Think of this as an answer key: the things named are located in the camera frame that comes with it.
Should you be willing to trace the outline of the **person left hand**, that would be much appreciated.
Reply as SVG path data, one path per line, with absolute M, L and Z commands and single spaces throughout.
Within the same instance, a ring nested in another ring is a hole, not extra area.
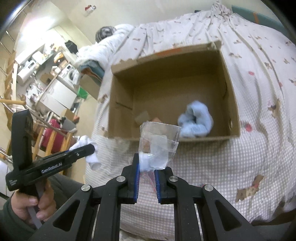
M 35 206 L 39 209 L 36 217 L 40 221 L 47 221 L 56 212 L 54 190 L 51 187 L 49 180 L 46 182 L 45 191 L 40 199 L 35 196 L 20 193 L 19 191 L 16 191 L 11 197 L 11 207 L 13 212 L 26 224 L 33 224 L 28 208 Z

